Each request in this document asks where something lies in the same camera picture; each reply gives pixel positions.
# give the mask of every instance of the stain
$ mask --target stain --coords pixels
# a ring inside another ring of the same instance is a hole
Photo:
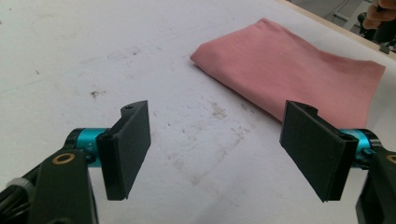
[[[138,48],[138,47],[129,47],[129,48],[126,48],[125,49],[126,51],[127,51],[127,53],[129,54],[129,55],[137,55],[137,54],[139,54],[142,50],[140,49],[140,48]]]
[[[125,54],[125,53],[123,53],[123,52],[121,52],[121,51],[114,51],[114,52],[108,53],[108,54],[107,54],[107,58],[108,58],[109,60],[114,60],[114,61],[116,61],[116,60],[126,59],[126,58],[128,58],[128,55]]]
[[[92,97],[93,99],[95,99],[95,100],[96,100],[96,97],[97,97],[98,95],[104,95],[104,94],[106,94],[106,91],[91,91],[91,92],[90,92],[91,97]]]
[[[248,111],[248,107],[246,105],[244,105],[244,103],[241,103],[241,107],[242,109],[244,109],[245,111]]]
[[[218,103],[212,102],[211,104],[212,104],[212,109],[213,109],[213,113],[212,113],[213,117],[215,117],[216,119],[227,118],[224,108],[221,108]]]

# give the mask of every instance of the white surface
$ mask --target white surface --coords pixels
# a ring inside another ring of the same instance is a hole
[[[351,170],[341,202],[322,203],[279,145],[280,124],[189,59],[262,17],[320,49],[384,64],[368,128],[396,145],[395,62],[276,1],[6,0],[0,186],[73,129],[110,127],[122,106],[148,100],[152,145],[130,199],[107,201],[91,170],[101,223],[357,223],[365,172]]]

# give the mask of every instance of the cable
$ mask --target cable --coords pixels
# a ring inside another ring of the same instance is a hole
[[[334,22],[335,14],[338,13],[338,12],[340,12],[340,11],[347,5],[348,2],[349,2],[349,0],[346,0],[346,2],[341,6],[341,8],[338,9],[338,11],[336,11],[336,12],[334,12],[334,13],[332,14],[332,22]]]
[[[340,9],[338,11],[340,11],[341,9],[343,9],[343,7],[347,4],[347,2],[349,2],[349,0],[345,0],[343,2],[341,2],[340,4],[338,4],[338,6],[336,6],[335,8],[332,9],[332,11],[330,11],[326,16],[323,17],[323,19],[327,20],[327,18],[330,15],[333,15],[334,18],[334,12],[337,11],[337,8],[340,7]]]

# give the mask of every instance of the pink cloth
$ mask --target pink cloth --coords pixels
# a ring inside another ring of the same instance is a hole
[[[267,19],[204,43],[191,59],[279,120],[292,100],[316,107],[337,128],[365,127],[385,71],[378,63],[316,49]]]

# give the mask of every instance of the person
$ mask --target person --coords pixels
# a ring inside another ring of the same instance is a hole
[[[382,21],[396,19],[396,0],[374,0],[367,9],[367,17],[363,21],[363,27],[367,30],[376,29]]]

